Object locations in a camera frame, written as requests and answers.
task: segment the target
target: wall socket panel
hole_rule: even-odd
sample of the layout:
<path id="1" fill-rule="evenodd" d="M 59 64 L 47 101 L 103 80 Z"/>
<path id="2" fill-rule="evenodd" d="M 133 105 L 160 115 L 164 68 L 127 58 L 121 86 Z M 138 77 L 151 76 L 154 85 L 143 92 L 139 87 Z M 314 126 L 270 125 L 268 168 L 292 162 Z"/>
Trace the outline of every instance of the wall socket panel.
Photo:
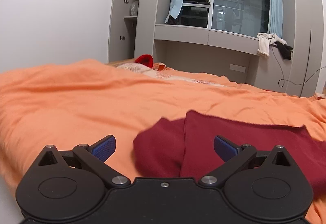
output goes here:
<path id="1" fill-rule="evenodd" d="M 238 65 L 233 65 L 233 64 L 230 64 L 230 70 L 240 71 L 240 72 L 243 72 L 243 73 L 246 72 L 245 67 L 238 66 Z"/>

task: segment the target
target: blue textured pad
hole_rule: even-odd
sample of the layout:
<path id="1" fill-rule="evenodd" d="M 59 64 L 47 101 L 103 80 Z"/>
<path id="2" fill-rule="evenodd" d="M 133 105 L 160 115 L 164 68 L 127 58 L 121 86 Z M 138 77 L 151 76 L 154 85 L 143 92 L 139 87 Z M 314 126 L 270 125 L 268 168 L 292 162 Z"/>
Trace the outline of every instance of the blue textured pad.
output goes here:
<path id="1" fill-rule="evenodd" d="M 92 154 L 105 162 L 115 152 L 115 137 L 109 137 L 106 141 L 93 148 Z"/>
<path id="2" fill-rule="evenodd" d="M 232 147 L 218 136 L 214 138 L 214 150 L 216 154 L 219 155 L 225 162 L 238 154 L 238 150 L 236 148 Z"/>

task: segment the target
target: bed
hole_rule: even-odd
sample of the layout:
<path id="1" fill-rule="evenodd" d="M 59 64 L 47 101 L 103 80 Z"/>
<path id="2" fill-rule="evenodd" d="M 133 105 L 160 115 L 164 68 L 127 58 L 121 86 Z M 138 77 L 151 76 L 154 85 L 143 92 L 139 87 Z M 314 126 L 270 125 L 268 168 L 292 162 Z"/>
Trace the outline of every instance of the bed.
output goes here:
<path id="1" fill-rule="evenodd" d="M 132 141 L 161 117 L 182 118 L 189 109 L 256 124 L 306 125 L 326 140 L 326 100 L 298 98 L 230 82 L 226 77 L 187 73 L 127 61 L 104 65 L 85 60 L 0 75 L 0 173 L 12 194 L 47 144 L 69 150 L 113 134 L 115 154 L 106 161 L 134 179 Z M 326 223 L 326 193 L 307 217 Z"/>

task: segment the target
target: screw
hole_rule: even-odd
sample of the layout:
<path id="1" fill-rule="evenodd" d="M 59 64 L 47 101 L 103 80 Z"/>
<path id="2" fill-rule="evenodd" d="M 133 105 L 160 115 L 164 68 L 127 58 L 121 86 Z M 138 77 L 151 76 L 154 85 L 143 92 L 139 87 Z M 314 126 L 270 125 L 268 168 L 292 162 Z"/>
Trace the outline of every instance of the screw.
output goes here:
<path id="1" fill-rule="evenodd" d="M 169 183 L 163 182 L 163 183 L 161 183 L 161 186 L 162 187 L 169 187 Z"/>
<path id="2" fill-rule="evenodd" d="M 217 178 L 211 175 L 206 175 L 201 178 L 202 182 L 205 184 L 213 184 L 217 182 Z"/>
<path id="3" fill-rule="evenodd" d="M 112 183 L 114 184 L 125 184 L 127 181 L 128 178 L 124 176 L 116 176 L 112 178 Z"/>

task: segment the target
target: red object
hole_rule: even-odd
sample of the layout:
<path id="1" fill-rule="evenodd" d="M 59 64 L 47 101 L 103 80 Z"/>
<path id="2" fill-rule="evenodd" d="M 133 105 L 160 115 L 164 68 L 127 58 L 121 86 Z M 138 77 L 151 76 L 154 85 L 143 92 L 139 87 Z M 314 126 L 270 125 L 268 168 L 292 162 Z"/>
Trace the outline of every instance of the red object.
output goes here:
<path id="1" fill-rule="evenodd" d="M 189 111 L 184 119 L 160 119 L 134 139 L 136 167 L 145 177 L 194 177 L 222 165 L 213 140 L 222 135 L 257 150 L 284 145 L 315 195 L 326 193 L 326 142 L 313 140 L 305 126 L 255 125 Z"/>
<path id="2" fill-rule="evenodd" d="M 141 55 L 136 58 L 135 62 L 143 64 L 151 69 L 153 68 L 153 57 L 151 55 Z"/>

